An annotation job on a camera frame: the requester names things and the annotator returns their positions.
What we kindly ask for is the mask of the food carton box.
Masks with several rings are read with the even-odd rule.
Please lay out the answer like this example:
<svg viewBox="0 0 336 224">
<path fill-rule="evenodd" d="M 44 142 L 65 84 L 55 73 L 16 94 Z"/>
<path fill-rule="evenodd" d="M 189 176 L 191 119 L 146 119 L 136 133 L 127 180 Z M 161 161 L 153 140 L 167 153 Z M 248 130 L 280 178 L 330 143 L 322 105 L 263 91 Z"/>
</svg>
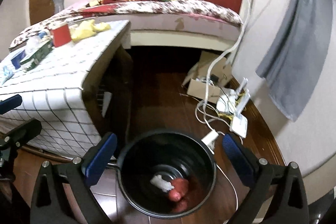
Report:
<svg viewBox="0 0 336 224">
<path fill-rule="evenodd" d="M 25 71 L 30 71 L 36 68 L 53 50 L 52 40 L 41 43 L 29 55 L 20 61 L 21 68 Z"/>
</svg>

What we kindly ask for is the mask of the red white paper cup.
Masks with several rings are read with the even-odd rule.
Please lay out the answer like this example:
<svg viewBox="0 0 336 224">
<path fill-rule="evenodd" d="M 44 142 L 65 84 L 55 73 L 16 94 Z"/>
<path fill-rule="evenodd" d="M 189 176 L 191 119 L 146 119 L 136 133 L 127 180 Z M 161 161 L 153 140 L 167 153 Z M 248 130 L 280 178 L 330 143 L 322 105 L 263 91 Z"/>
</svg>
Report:
<svg viewBox="0 0 336 224">
<path fill-rule="evenodd" d="M 49 28 L 49 31 L 53 37 L 54 47 L 61 47 L 69 43 L 71 39 L 71 33 L 67 23 L 60 23 Z"/>
</svg>

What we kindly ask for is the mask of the yellow cloth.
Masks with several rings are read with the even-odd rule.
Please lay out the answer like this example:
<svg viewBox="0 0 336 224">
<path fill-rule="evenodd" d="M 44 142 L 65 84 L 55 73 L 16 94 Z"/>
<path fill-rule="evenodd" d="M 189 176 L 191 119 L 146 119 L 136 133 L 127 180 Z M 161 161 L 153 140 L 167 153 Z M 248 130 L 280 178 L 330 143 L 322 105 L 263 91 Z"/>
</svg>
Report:
<svg viewBox="0 0 336 224">
<path fill-rule="evenodd" d="M 80 24 L 75 24 L 69 27 L 73 42 L 79 42 L 82 39 L 96 36 L 98 33 L 108 31 L 110 29 L 111 27 L 108 23 L 95 23 L 94 19 L 84 20 Z"/>
</svg>

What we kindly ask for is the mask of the blue paper cup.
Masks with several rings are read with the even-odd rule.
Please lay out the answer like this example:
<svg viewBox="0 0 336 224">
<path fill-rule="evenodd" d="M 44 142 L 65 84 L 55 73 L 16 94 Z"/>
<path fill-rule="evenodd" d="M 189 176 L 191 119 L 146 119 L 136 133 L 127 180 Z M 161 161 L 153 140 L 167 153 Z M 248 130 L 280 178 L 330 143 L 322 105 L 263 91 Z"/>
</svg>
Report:
<svg viewBox="0 0 336 224">
<path fill-rule="evenodd" d="M 16 72 L 15 66 L 13 66 L 12 62 L 2 60 L 1 61 L 1 80 L 0 84 L 3 85 L 6 81 L 11 79 Z"/>
</svg>

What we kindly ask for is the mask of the white crumpled paper trash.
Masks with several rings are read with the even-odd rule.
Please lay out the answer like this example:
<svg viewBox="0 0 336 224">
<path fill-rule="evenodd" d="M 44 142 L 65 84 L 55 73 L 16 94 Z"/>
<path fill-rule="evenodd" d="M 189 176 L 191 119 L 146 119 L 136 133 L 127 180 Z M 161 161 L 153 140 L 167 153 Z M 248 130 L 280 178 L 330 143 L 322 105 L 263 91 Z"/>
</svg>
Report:
<svg viewBox="0 0 336 224">
<path fill-rule="evenodd" d="M 168 193 L 169 191 L 174 189 L 174 186 L 171 184 L 171 182 L 164 180 L 160 174 L 155 175 L 150 180 L 150 183 L 164 193 Z"/>
</svg>

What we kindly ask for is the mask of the red crumpled trash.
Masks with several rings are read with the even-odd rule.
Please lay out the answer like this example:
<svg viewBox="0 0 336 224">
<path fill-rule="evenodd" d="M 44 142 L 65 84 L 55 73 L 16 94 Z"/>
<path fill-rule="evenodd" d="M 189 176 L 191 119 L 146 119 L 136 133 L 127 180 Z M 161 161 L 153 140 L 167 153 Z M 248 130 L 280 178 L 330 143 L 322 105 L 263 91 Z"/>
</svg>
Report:
<svg viewBox="0 0 336 224">
<path fill-rule="evenodd" d="M 188 200 L 186 198 L 189 191 L 189 182 L 184 178 L 175 178 L 171 181 L 174 187 L 168 192 L 168 198 L 175 203 L 172 213 L 180 213 L 188 208 Z"/>
</svg>

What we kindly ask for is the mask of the black round trash bin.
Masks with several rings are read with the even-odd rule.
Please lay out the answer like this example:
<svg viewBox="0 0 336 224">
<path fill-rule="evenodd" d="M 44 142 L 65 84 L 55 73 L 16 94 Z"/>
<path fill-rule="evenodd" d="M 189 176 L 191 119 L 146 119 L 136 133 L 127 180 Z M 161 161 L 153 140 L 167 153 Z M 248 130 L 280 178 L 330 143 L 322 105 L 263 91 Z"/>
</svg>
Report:
<svg viewBox="0 0 336 224">
<path fill-rule="evenodd" d="M 127 202 L 159 219 L 181 218 L 200 209 L 217 176 L 213 153 L 201 139 L 168 129 L 147 132 L 126 145 L 114 167 Z M 156 176 L 165 182 L 187 180 L 186 195 L 172 201 L 168 193 L 151 183 Z"/>
</svg>

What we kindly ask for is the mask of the white grid tablecloth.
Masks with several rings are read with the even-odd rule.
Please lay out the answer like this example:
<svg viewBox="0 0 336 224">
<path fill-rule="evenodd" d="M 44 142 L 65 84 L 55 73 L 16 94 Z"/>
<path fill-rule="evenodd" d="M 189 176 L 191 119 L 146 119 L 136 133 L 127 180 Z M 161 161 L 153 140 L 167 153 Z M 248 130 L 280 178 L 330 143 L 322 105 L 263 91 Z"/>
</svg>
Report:
<svg viewBox="0 0 336 224">
<path fill-rule="evenodd" d="M 130 45 L 130 21 L 109 25 L 110 30 L 52 50 L 36 68 L 17 71 L 1 86 L 1 101 L 22 97 L 21 106 L 1 115 L 2 135 L 35 118 L 42 131 L 28 144 L 65 157 L 82 156 L 101 140 L 99 85 L 117 51 Z"/>
</svg>

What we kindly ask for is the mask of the white power adapter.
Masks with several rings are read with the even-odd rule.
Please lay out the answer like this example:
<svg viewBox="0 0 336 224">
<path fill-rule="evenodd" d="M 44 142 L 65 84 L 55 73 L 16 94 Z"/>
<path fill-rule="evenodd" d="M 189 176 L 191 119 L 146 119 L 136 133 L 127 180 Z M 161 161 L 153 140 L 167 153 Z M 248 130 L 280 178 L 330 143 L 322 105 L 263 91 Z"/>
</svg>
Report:
<svg viewBox="0 0 336 224">
<path fill-rule="evenodd" d="M 241 114 L 234 116 L 230 123 L 230 131 L 240 136 L 241 138 L 246 138 L 247 136 L 247 118 Z"/>
</svg>

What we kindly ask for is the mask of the grey hanging towel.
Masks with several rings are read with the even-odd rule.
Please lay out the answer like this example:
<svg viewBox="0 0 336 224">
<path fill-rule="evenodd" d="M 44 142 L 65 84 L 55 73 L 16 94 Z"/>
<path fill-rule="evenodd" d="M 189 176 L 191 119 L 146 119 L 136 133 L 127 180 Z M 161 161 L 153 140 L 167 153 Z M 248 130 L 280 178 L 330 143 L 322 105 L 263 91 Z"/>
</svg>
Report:
<svg viewBox="0 0 336 224">
<path fill-rule="evenodd" d="M 282 24 L 256 69 L 269 96 L 289 120 L 309 102 L 327 57 L 333 0 L 290 0 Z"/>
</svg>

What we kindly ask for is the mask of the bed with floral quilt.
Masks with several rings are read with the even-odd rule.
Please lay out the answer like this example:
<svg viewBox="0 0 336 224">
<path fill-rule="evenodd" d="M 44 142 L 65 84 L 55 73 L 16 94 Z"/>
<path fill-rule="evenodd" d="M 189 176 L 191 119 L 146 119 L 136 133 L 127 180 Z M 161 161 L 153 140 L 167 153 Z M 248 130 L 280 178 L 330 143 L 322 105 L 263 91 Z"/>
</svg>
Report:
<svg viewBox="0 0 336 224">
<path fill-rule="evenodd" d="M 239 14 L 207 1 L 133 1 L 94 7 L 86 7 L 84 2 L 79 2 L 25 28 L 12 40 L 9 51 L 22 47 L 28 38 L 58 23 L 72 26 L 88 19 L 99 23 L 130 21 L 132 46 L 172 46 L 215 51 L 222 51 L 236 41 L 243 26 Z"/>
</svg>

